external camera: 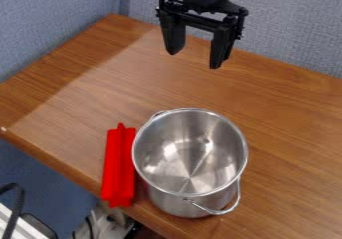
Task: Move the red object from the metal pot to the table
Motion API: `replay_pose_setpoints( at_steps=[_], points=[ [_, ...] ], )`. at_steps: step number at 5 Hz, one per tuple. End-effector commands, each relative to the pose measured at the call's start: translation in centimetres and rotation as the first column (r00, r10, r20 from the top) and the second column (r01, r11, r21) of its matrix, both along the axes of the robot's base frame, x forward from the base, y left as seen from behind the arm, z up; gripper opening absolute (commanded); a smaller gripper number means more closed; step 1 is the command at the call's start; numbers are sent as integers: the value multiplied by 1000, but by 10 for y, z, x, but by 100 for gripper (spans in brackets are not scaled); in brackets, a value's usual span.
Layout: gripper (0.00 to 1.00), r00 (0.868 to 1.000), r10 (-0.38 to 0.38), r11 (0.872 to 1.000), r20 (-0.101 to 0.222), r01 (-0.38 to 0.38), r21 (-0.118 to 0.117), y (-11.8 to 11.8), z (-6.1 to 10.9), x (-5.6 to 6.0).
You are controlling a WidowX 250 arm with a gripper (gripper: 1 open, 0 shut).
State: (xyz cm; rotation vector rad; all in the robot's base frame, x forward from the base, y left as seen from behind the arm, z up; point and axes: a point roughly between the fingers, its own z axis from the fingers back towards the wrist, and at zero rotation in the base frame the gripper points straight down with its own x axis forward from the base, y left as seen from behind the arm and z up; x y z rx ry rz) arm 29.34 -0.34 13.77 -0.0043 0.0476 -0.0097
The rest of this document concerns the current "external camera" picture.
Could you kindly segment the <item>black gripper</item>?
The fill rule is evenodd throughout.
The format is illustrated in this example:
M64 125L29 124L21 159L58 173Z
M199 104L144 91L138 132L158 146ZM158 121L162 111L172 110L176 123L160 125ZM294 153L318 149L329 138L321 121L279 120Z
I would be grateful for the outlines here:
M220 13L237 18L237 24L223 24L212 30L210 68L218 69L230 57L237 39L235 31L243 31L249 10L230 0L159 0L159 7L163 7L166 2L175 2L186 11L192 10L198 14ZM159 21L166 50L170 55L175 55L186 44L186 25L179 16L166 11L159 12Z

